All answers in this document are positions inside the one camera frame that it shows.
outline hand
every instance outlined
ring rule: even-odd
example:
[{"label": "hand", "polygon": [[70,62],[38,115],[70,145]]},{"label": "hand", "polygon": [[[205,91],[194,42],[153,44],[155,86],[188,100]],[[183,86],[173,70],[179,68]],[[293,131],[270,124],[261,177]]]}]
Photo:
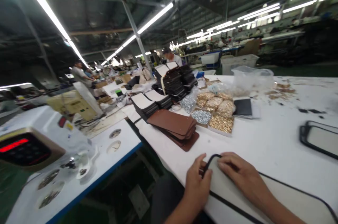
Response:
[{"label": "hand", "polygon": [[219,168],[228,175],[244,196],[261,211],[276,201],[258,171],[250,163],[232,152],[222,153]]},{"label": "hand", "polygon": [[182,201],[191,207],[191,211],[199,213],[208,201],[212,170],[205,172],[204,178],[199,174],[200,168],[204,168],[206,163],[203,162],[206,154],[197,157],[187,172],[186,188]]}]

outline person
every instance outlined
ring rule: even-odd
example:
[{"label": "person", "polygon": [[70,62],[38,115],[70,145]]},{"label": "person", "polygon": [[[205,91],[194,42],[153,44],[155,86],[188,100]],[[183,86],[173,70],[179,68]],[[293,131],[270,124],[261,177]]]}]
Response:
[{"label": "person", "polygon": [[183,66],[182,59],[180,56],[173,54],[173,52],[170,50],[169,47],[165,47],[163,49],[163,54],[167,59],[167,62],[173,62],[175,61],[178,66]]},{"label": "person", "polygon": [[90,69],[86,69],[85,74],[86,74],[86,76],[88,76],[89,78],[94,79],[94,78],[93,78],[92,71],[91,71]]},{"label": "person", "polygon": [[[244,196],[273,223],[305,224],[273,196],[255,167],[233,152],[225,152],[221,156],[218,160],[219,169],[231,178]],[[205,157],[206,154],[197,157],[188,170],[185,189],[172,175],[171,178],[169,175],[163,176],[165,178],[163,180],[161,180],[163,177],[158,180],[152,200],[151,222],[153,224],[213,223],[202,212],[208,201],[212,178],[210,169],[205,172],[203,179],[200,175],[200,170],[206,166],[203,161]]]},{"label": "person", "polygon": [[218,42],[218,47],[222,47],[225,45],[225,38],[221,37],[221,40]]},{"label": "person", "polygon": [[93,81],[95,81],[92,78],[89,78],[88,76],[86,76],[86,74],[82,71],[82,63],[81,61],[75,61],[74,63],[74,67],[72,67],[70,73],[74,76],[74,80],[77,82],[82,82],[87,89],[89,90],[89,92],[94,95],[94,90],[92,89],[92,83]]}]

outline cardboard box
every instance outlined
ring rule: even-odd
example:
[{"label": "cardboard box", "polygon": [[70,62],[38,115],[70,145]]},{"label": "cardboard box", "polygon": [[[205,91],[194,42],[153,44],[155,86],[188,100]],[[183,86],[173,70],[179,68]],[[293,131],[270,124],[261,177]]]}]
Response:
[{"label": "cardboard box", "polygon": [[130,75],[121,75],[120,77],[123,83],[128,83],[131,80]]},{"label": "cardboard box", "polygon": [[101,89],[103,86],[107,86],[107,85],[108,85],[107,82],[99,82],[99,83],[95,84],[95,87],[97,89]]}]

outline leather piece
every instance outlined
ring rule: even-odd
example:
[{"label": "leather piece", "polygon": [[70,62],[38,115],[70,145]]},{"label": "leather piece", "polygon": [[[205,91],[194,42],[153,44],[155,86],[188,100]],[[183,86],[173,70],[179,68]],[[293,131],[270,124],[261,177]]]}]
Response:
[{"label": "leather piece", "polygon": [[147,123],[179,135],[187,135],[194,120],[195,119],[192,117],[186,117],[161,109],[157,110],[150,118],[148,118]]}]

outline person's arm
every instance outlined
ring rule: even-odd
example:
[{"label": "person's arm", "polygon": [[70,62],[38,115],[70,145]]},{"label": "person's arm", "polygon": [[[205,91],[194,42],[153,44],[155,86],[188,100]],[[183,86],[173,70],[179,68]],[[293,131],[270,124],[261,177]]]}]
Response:
[{"label": "person's arm", "polygon": [[226,152],[221,155],[219,168],[274,224],[305,224],[272,195],[255,167],[235,153]]},{"label": "person's arm", "polygon": [[165,224],[190,224],[207,203],[212,170],[207,170],[203,179],[199,175],[200,167],[206,165],[203,162],[205,156],[206,154],[202,154],[197,157],[188,170],[184,196]]}]

